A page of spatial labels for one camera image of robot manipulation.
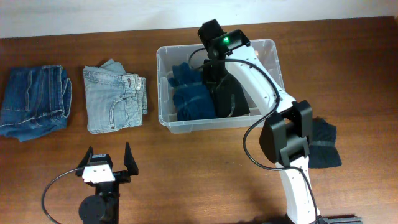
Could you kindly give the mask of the black garment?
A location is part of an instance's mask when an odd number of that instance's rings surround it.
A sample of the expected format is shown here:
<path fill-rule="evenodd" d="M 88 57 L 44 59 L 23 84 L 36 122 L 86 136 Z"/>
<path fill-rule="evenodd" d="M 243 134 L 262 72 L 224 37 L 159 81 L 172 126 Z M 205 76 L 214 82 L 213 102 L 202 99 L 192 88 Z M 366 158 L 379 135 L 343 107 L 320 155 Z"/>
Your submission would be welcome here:
<path fill-rule="evenodd" d="M 204 67 L 202 77 L 213 100 L 217 118 L 249 114 L 249 106 L 240 82 L 225 69 L 223 63 Z"/>
<path fill-rule="evenodd" d="M 336 126 L 320 117 L 313 119 L 313 142 L 309 146 L 308 167 L 310 169 L 326 169 L 342 165 L 335 146 L 336 134 Z"/>

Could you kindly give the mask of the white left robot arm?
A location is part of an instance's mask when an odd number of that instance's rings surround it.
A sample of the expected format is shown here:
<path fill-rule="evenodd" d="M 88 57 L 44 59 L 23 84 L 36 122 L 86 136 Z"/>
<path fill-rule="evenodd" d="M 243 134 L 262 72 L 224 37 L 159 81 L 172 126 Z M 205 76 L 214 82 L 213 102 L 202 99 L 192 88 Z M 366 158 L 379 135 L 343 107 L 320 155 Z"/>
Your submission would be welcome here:
<path fill-rule="evenodd" d="M 95 188 L 95 194 L 85 198 L 79 206 L 78 214 L 83 224 L 119 223 L 119 186 L 131 182 L 131 177 L 139 174 L 129 143 L 124 151 L 125 170 L 113 171 L 113 162 L 108 154 L 95 154 L 90 147 L 75 175 L 85 184 Z"/>

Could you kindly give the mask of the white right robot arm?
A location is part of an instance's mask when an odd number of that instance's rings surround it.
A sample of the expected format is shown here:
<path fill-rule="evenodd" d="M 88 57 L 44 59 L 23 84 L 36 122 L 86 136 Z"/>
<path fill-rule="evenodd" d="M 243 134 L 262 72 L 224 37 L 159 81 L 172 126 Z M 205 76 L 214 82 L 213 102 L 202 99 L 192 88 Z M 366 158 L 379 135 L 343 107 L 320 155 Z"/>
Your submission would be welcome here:
<path fill-rule="evenodd" d="M 259 144 L 272 171 L 280 174 L 292 223 L 319 223 L 320 212 L 311 188 L 308 164 L 312 143 L 313 110 L 308 101 L 290 96 L 260 62 L 251 41 L 236 29 L 226 33 L 218 21 L 199 28 L 209 65 L 223 65 L 247 91 L 262 117 Z"/>

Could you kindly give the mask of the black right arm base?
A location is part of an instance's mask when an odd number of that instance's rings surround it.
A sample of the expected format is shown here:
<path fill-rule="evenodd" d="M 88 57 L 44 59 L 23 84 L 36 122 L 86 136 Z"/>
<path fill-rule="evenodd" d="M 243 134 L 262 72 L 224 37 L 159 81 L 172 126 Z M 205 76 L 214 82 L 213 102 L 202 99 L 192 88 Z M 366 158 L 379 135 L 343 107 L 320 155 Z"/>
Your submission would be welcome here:
<path fill-rule="evenodd" d="M 361 217 L 328 218 L 321 217 L 318 224 L 363 224 Z"/>

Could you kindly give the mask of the teal garment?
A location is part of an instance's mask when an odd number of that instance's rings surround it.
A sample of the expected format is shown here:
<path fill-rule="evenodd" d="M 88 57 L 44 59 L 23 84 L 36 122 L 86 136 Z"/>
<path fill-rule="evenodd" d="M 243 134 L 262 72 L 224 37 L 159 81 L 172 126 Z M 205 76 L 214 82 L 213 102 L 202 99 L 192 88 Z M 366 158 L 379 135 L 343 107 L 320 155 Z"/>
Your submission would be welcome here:
<path fill-rule="evenodd" d="M 203 83 L 202 72 L 191 69 L 184 62 L 172 66 L 172 74 L 168 82 L 174 89 L 172 99 L 177 110 L 177 121 L 216 118 L 213 100 Z"/>

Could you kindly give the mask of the dark blue folded jeans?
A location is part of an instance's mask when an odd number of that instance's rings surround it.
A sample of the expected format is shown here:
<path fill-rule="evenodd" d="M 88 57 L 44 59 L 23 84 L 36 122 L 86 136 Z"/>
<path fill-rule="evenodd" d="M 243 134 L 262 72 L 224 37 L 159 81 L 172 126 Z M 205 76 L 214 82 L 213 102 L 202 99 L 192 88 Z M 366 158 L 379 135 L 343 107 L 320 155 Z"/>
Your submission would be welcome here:
<path fill-rule="evenodd" d="M 61 65 L 13 68 L 1 106 L 1 135 L 20 142 L 65 129 L 72 83 Z"/>

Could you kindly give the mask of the clear plastic storage bin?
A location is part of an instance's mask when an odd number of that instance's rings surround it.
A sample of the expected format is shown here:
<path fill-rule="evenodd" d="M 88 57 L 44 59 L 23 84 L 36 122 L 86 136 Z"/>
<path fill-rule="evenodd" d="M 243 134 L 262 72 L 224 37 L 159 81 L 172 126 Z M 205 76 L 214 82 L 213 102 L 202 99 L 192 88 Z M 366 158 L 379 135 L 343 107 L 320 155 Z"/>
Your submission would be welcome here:
<path fill-rule="evenodd" d="M 271 39 L 252 40 L 257 60 L 262 63 L 268 74 L 275 80 L 281 99 L 287 94 L 284 88 L 282 73 L 276 45 Z M 207 52 L 202 50 L 202 44 L 163 46 L 157 51 L 157 87 L 159 122 L 167 127 L 171 133 L 190 133 L 192 131 L 249 127 L 261 118 L 261 113 L 246 91 L 244 95 L 249 105 L 250 113 L 245 116 L 179 121 L 177 109 L 174 105 L 173 95 L 176 90 L 169 79 L 174 76 L 172 67 L 184 62 L 190 63 L 194 68 L 203 65 Z"/>

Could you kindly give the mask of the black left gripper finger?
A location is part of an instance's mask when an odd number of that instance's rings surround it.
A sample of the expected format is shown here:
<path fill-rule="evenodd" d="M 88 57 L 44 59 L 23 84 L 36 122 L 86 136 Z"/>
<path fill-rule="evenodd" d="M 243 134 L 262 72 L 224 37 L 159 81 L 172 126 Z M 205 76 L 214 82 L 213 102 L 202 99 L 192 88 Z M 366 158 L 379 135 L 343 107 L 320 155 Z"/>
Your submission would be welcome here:
<path fill-rule="evenodd" d="M 128 142 L 126 142 L 125 153 L 124 153 L 124 165 L 126 166 L 129 175 L 138 175 L 139 169 L 133 158 L 131 148 Z"/>
<path fill-rule="evenodd" d="M 78 164 L 77 168 L 79 169 L 87 166 L 90 163 L 90 159 L 92 158 L 92 156 L 93 156 L 93 148 L 90 146 L 86 154 L 84 155 L 83 159 Z"/>

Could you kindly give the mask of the light blue jeans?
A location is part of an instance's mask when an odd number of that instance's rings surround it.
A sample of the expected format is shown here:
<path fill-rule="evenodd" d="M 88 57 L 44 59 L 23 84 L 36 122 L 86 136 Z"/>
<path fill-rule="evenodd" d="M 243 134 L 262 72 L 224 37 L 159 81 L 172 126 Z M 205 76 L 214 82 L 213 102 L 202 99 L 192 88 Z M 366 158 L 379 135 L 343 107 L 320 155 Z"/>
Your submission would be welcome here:
<path fill-rule="evenodd" d="M 112 59 L 100 67 L 83 69 L 88 131 L 92 134 L 116 132 L 141 126 L 148 113 L 147 81 L 125 71 Z"/>

